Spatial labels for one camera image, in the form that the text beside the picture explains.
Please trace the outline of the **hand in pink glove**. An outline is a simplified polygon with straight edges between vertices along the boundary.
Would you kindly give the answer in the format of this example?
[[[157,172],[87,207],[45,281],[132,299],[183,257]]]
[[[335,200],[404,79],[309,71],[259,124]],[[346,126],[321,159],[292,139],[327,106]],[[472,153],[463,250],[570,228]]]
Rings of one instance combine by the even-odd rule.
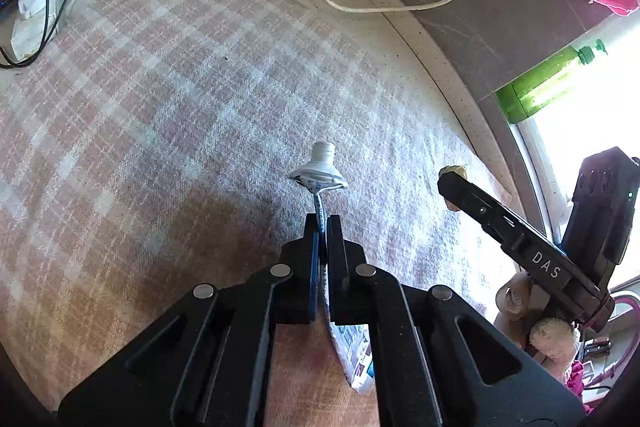
[[[566,384],[578,352],[579,332],[561,317],[545,317],[542,309],[548,302],[548,295],[526,272],[515,273],[497,291],[494,325],[516,347],[540,353],[540,364]]]

